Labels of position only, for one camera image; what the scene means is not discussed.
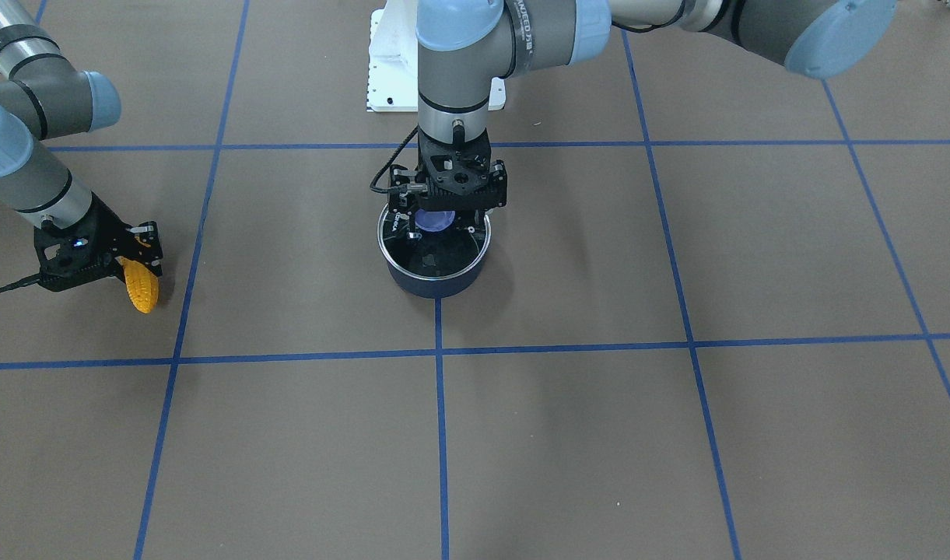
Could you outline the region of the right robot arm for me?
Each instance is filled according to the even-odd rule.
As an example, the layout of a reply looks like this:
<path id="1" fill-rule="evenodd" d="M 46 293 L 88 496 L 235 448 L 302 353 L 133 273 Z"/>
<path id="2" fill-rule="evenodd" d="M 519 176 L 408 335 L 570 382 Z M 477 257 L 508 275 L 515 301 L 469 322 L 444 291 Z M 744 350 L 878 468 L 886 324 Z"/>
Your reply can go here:
<path id="1" fill-rule="evenodd" d="M 0 201 L 33 226 L 38 270 L 6 290 L 65 291 L 122 281 L 136 308 L 159 298 L 162 247 L 154 221 L 130 226 L 45 145 L 121 117 L 108 77 L 83 72 L 17 1 L 0 1 Z"/>

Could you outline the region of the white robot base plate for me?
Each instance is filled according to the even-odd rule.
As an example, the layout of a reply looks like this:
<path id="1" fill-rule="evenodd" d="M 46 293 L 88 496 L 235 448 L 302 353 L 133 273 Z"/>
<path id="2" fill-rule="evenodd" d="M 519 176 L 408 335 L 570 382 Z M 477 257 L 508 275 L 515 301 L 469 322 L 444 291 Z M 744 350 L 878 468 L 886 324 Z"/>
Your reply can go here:
<path id="1" fill-rule="evenodd" d="M 388 1 L 372 11 L 366 110 L 418 113 L 415 1 Z"/>

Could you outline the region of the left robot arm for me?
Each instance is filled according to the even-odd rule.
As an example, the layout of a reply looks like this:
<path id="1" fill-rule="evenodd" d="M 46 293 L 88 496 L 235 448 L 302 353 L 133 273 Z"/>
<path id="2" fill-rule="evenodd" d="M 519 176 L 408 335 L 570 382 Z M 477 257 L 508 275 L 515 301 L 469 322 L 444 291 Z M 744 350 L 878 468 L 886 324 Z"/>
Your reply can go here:
<path id="1" fill-rule="evenodd" d="M 417 170 L 389 169 L 390 212 L 435 233 L 481 223 L 507 201 L 490 157 L 490 86 L 603 52 L 611 32 L 710 34 L 812 79 L 862 60 L 889 28 L 894 1 L 410 1 L 415 38 Z"/>

